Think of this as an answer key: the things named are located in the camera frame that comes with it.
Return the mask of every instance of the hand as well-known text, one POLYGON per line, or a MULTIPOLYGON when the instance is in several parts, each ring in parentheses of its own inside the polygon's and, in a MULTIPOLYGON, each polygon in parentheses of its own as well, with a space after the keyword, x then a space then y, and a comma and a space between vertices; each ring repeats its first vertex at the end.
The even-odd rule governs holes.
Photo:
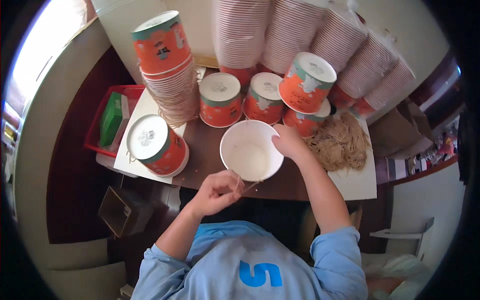
POLYGON ((305 153, 312 153, 295 128, 282 124, 275 124, 273 128, 279 134, 272 136, 273 145, 283 156, 295 161, 305 153))
POLYGON ((232 170, 210 174, 185 208, 188 206, 199 218, 214 215, 240 199, 243 188, 240 176, 232 170))

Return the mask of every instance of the light blue shirt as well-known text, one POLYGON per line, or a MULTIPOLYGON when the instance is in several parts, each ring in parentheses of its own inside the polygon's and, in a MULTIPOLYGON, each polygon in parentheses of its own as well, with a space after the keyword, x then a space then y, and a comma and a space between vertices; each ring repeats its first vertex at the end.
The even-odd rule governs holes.
POLYGON ((201 224, 185 262, 147 249, 132 299, 367 299, 354 227, 316 237, 308 266, 245 222, 201 224))

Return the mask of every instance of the person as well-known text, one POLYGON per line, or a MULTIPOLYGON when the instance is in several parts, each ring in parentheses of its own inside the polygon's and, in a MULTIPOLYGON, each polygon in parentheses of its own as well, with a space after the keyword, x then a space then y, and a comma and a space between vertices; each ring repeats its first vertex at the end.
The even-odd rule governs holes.
POLYGON ((342 195, 295 129, 274 128, 272 142, 300 169, 320 227, 310 247, 313 267, 256 224, 200 224, 245 189, 236 173, 225 170, 204 180, 145 251, 132 299, 367 299, 360 234, 342 195))

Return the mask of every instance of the blue number 5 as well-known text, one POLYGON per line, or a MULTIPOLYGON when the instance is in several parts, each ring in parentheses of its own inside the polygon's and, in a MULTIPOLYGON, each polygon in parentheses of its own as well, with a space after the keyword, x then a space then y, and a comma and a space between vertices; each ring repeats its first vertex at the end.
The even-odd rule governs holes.
POLYGON ((250 275, 250 265, 244 261, 240 261, 240 279, 249 287, 260 287, 266 281, 265 271, 270 274, 270 284, 273 287, 282 286, 282 277, 280 269, 276 264, 256 264, 253 267, 254 276, 250 275))

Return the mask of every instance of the white paper cup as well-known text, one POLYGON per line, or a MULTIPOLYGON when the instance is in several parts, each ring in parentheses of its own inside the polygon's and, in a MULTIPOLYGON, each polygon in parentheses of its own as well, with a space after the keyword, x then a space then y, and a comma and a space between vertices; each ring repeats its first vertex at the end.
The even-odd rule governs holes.
POLYGON ((230 127, 220 141, 220 157, 227 169, 245 181, 263 181, 282 166, 283 155, 275 149, 276 130, 265 122, 243 120, 230 127))

